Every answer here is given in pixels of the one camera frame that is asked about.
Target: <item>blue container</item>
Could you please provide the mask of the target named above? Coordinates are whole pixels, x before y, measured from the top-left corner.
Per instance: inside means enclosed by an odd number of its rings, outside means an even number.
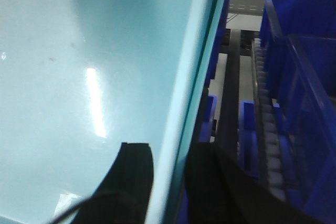
[[[208,143],[211,139],[211,133],[214,124],[214,116],[216,111],[217,105],[217,96],[209,95],[206,110],[203,117],[202,129],[201,134],[199,136],[200,142]]]
[[[278,102],[292,139],[302,210],[336,220],[336,39],[291,35]]]
[[[272,98],[278,95],[289,34],[336,37],[336,0],[265,0],[260,39],[267,48],[265,70]]]
[[[215,78],[216,68],[218,63],[218,54],[220,51],[220,45],[222,44],[225,31],[226,31],[226,19],[229,11],[230,0],[224,0],[224,5],[221,13],[221,18],[219,19],[216,37],[214,40],[214,45],[212,47],[212,52],[209,61],[209,67],[205,77],[205,86],[209,87],[211,79]]]

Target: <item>conveyor belt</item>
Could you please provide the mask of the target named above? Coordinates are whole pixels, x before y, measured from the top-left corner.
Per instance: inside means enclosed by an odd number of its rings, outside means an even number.
[[[260,39],[252,43],[253,90],[258,137],[259,181],[282,201],[286,200],[282,175],[281,152],[272,100],[266,89],[265,51]]]

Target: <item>light blue surface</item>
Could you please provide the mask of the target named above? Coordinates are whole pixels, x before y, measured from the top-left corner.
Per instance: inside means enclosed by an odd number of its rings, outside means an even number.
[[[49,220],[93,193],[121,142],[145,142],[155,168],[147,222],[160,223],[202,92],[207,57],[193,88],[213,42],[212,4],[0,0],[0,216]]]
[[[196,116],[198,113],[198,107],[201,100],[202,90],[206,77],[206,72],[209,65],[211,52],[217,32],[218,22],[222,13],[224,0],[212,0],[212,9],[209,14],[210,18],[207,24],[206,37],[203,42],[203,46],[200,50],[201,61],[199,64],[198,74],[195,79],[192,97],[190,100],[184,129],[178,149],[178,155],[175,161],[173,178],[170,185],[169,200],[165,211],[164,223],[173,223],[176,217],[176,209],[178,207],[181,195],[181,187],[183,182],[183,173],[186,157],[188,154],[191,138],[194,131],[194,125]]]

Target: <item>black cable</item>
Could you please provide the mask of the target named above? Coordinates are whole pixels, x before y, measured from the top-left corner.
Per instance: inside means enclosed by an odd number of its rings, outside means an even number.
[[[48,224],[58,224],[61,221],[64,221],[65,219],[67,219],[71,214],[73,214],[78,209],[82,207],[86,207],[90,204],[96,203],[102,199],[110,198],[110,197],[114,197],[116,199],[119,199],[120,201],[124,201],[124,203],[127,203],[128,205],[133,206],[133,209],[135,209],[138,214],[139,220],[141,220],[142,213],[140,211],[140,207],[139,207],[137,200],[125,191],[118,190],[118,189],[112,189],[112,190],[103,191],[101,193],[97,193],[89,198],[86,198],[78,202],[77,204],[73,205],[69,209],[65,210],[60,216],[56,217],[54,220],[52,220]]]

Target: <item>blue plastic crate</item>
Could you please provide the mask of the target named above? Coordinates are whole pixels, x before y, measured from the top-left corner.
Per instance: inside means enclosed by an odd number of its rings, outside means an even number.
[[[267,47],[265,70],[272,98],[278,95],[289,34],[336,37],[336,0],[265,0],[260,39]]]
[[[222,44],[225,31],[226,31],[226,19],[229,11],[230,0],[224,0],[224,5],[221,13],[221,18],[219,19],[217,33],[214,40],[214,45],[212,47],[212,52],[209,61],[209,67],[205,77],[205,86],[209,87],[211,79],[215,78],[216,68],[218,63],[218,54],[220,51],[220,45]]]
[[[281,109],[275,105],[277,126],[279,130],[279,144],[281,149],[281,161],[284,175],[284,190],[288,197],[288,203],[306,214],[311,215],[325,223],[331,224],[336,220],[335,216],[335,162],[332,155],[326,155],[324,162],[316,159],[316,165],[320,165],[320,173],[315,183],[312,183],[310,169],[307,168],[307,158],[305,154],[310,154],[298,148],[300,136],[287,134],[282,128],[284,117]],[[252,178],[258,180],[258,146],[255,128],[254,103],[242,101],[240,105],[239,118],[239,158],[241,168]],[[311,189],[307,190],[307,185],[311,184]]]
[[[217,105],[217,96],[209,95],[206,105],[206,110],[203,117],[201,134],[199,136],[200,142],[210,142],[211,133],[214,124],[214,115]]]
[[[290,35],[279,88],[292,137],[302,210],[336,220],[336,39]]]

